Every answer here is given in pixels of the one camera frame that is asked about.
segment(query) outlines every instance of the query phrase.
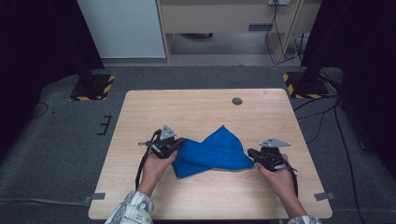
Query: hazard tape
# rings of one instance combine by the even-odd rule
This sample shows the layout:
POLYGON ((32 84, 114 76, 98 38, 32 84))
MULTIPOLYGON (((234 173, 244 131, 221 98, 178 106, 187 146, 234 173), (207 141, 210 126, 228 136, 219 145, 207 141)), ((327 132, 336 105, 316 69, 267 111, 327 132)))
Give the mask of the hazard tape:
POLYGON ((70 97, 70 100, 71 101, 104 100, 107 97, 108 92, 111 89, 111 86, 113 85, 113 81, 114 81, 115 77, 116 76, 110 76, 108 78, 108 82, 106 84, 106 87, 103 90, 103 93, 101 95, 97 95, 97 96, 83 96, 83 95, 81 95, 81 96, 77 96, 77 97, 70 97))
POLYGON ((288 74, 283 75, 283 80, 286 83, 291 99, 318 99, 318 98, 329 97, 329 94, 297 94, 294 91, 293 85, 290 82, 288 74))

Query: forearm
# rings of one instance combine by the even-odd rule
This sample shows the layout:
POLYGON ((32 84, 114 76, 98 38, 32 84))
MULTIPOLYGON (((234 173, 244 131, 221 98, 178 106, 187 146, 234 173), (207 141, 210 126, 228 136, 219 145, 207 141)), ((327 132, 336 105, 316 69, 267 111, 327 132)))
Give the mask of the forearm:
POLYGON ((285 207, 289 217, 300 217, 307 215, 297 196, 279 196, 279 199, 285 207))
POLYGON ((151 197, 152 191, 154 191, 156 185, 156 181, 143 179, 136 190, 151 197))

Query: blue towel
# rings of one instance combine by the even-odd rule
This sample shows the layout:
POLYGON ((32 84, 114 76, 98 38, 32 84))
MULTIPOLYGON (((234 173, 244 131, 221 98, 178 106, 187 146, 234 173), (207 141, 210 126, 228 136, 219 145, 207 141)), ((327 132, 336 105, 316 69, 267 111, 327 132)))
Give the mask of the blue towel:
POLYGON ((213 168, 247 169, 254 163, 244 153, 239 139, 223 125, 202 143, 186 138, 172 165, 176 176, 183 178, 213 168))

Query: shirt sleeve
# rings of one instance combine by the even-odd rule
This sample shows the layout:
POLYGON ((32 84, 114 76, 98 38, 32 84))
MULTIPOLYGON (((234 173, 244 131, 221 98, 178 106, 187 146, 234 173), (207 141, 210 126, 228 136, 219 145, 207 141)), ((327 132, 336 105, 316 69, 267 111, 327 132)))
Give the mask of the shirt sleeve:
POLYGON ((105 224, 152 224, 154 203, 146 194, 131 191, 108 218, 105 224))
POLYGON ((317 217, 301 216, 291 218, 288 224, 321 224, 321 221, 317 217))

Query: white cabinet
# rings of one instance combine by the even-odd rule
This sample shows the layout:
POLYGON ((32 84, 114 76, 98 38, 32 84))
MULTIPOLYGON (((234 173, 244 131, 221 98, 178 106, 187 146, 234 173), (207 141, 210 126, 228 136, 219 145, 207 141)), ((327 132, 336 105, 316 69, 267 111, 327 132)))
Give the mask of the white cabinet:
POLYGON ((78 0, 102 58, 165 58, 155 0, 78 0))

